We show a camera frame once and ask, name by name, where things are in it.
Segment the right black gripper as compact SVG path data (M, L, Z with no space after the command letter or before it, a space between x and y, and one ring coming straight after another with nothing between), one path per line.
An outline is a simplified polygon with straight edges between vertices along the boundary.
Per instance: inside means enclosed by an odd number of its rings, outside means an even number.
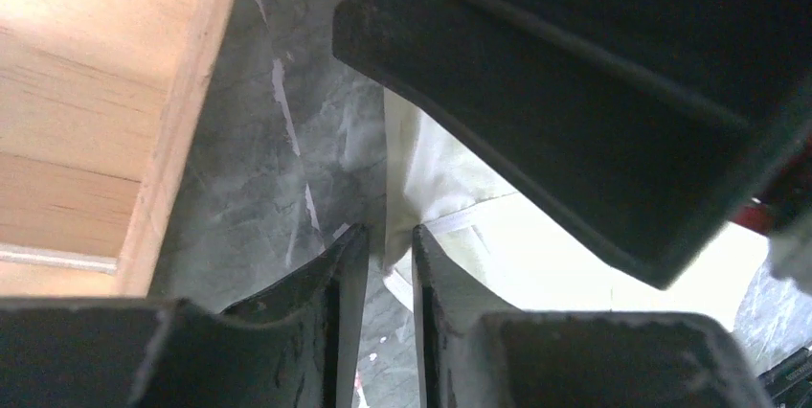
M660 289L811 134L811 0L342 0L332 51Z

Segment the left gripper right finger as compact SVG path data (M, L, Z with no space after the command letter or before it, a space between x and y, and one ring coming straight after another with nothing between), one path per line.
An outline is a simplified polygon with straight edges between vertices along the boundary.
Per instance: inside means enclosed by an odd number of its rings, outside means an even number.
M693 313L524 311L413 233L424 407L767 407L734 339Z

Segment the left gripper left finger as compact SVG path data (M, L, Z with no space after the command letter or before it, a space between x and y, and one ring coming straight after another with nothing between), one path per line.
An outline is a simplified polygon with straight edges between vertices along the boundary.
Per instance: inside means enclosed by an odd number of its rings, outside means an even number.
M5 407L349 407L369 233L211 312L184 299L6 298Z

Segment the cream cloth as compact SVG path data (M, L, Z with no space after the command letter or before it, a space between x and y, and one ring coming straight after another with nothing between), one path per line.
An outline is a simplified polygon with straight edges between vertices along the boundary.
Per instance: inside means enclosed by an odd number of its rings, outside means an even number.
M436 121L384 94L387 217L383 282L414 304L412 232L508 303L529 310L680 311L731 328L767 239L728 224L667 290L600 261Z

